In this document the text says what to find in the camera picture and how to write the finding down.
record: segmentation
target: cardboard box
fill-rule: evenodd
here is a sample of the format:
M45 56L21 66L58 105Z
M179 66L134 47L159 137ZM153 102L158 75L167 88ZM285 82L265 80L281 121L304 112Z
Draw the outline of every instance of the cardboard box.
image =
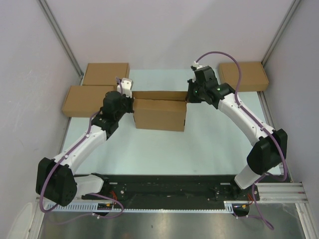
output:
M105 94L113 86L71 86L62 112L68 117L90 117L100 110Z
M133 92L136 128L184 131L187 92Z
M264 91L269 85L268 78L260 62L241 62L242 81L239 91ZM238 69L235 63L221 63L218 66L220 83L228 83L236 88Z
M128 78L128 63L89 63L83 79L83 86L116 86L115 77Z

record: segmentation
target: wall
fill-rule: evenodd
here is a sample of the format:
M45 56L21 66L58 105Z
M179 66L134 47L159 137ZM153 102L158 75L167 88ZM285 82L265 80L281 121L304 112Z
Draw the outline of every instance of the wall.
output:
M34 201L37 164L59 151L79 79L37 2L0 2L0 232Z
M82 70L89 62L131 69L186 69L226 51L261 61L292 0L48 0ZM216 67L224 56L206 63Z
M302 181L319 222L319 1L301 3L274 51L266 72L266 92L275 124L288 133L287 162Z

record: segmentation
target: purple cable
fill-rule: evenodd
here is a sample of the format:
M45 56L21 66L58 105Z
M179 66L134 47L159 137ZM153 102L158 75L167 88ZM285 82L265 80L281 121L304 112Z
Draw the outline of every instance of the purple cable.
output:
M93 196L96 196L96 197L100 197L100 198L104 198L104 199L107 199L107 200L111 200L114 203L117 203L118 205L120 205L121 211L118 214L114 215L114 216L101 216L101 215L98 215L98 214L95 214L95 213L85 213L85 214L81 214L81 215L79 215L79 216L77 216L75 218L72 218L70 220L67 220L65 222L56 223L56 222L51 221L50 219L49 219L49 221L52 224L55 224L55 225L63 225L63 224L67 224L67 223L73 222L73 221L75 221L75 220L77 220L79 218L86 217L86 216L96 216L96 217L99 217L99 218L109 218L109 219L110 218L116 218L116 217L118 217L119 215L121 215L124 212L124 206L119 201L117 201L117 200L115 200L113 198L102 196L100 194L96 194L96 193L90 193L90 195L93 195Z
M89 128L88 128L88 131L87 131L87 134L91 132L91 122L92 122L92 118L97 115L98 112L94 113L91 117L90 117L90 123L89 123ZM87 137L86 136L83 136L82 139L80 139L80 141L78 141L76 143L76 145L74 145L68 152L66 152L66 154L53 166L53 168L51 169L51 171L49 172L48 176L46 177L45 181L44 181L44 184L43 184L43 187L42 187L42 190L41 190L41 193L40 193L40 202L39 202L39 206L40 206L40 209L43 213L48 213L48 212L51 212L53 209L55 209L58 204L55 204L52 208L46 210L44 209L43 207L43 199L44 199L44 192L45 192L45 189L49 183L49 180L50 178L52 177L54 171L57 169L57 167L61 164L61 162L65 159L65 156L66 155L69 155L70 153L72 153Z
M210 54L221 54L221 55L228 56L236 64L237 69L238 69L238 74L239 74L238 82L237 82L236 90L235 90L235 101L236 101L236 104L260 127L261 130L263 130L270 137L270 139L274 142L274 144L275 144L275 146L276 146L276 148L277 148L277 150L279 152L281 161L282 161L283 166L284 166L284 176L283 177L276 177L275 175L273 175L271 173L267 173L267 174L262 175L259 179L257 179L254 182L254 184L252 185L252 195L253 195L253 199L254 199L254 202L255 202L257 211L259 212L260 217L259 216L248 216L248 217L251 217L251 218L259 218L259 219L263 220L263 222L266 224L267 227L269 227L269 229L274 230L275 229L274 226L269 221L267 221L264 218L263 214L261 213L261 210L260 210L260 208L259 208L259 206L257 204L257 201L256 201L256 197L255 197L255 194L254 194L254 189L255 189L255 184L260 182L266 175L270 175L271 177L273 177L273 178L275 178L275 179L277 179L278 181L281 181L281 182L286 180L287 175L288 175L288 169L287 169L287 164L286 164L286 161L285 161L284 154L283 154L278 142L272 136L272 134L268 130L266 130L263 127L263 125L244 106L242 106L240 104L240 102L238 100L238 90L239 90L239 86L240 86L240 83L241 83L241 80L242 80L242 72L241 72L241 68L240 68L239 63L236 61L236 59L234 57L232 57L231 55L229 55L229 54L227 54L225 52L221 52L221 51L210 51L210 52L207 52L204 55L202 55L201 57L199 57L198 60L196 61L196 63L198 63L198 61L201 60L203 57L205 57L207 55L210 55Z
M118 77L115 77L115 79L116 79L116 82L120 85L121 95L122 95L123 94L122 80Z

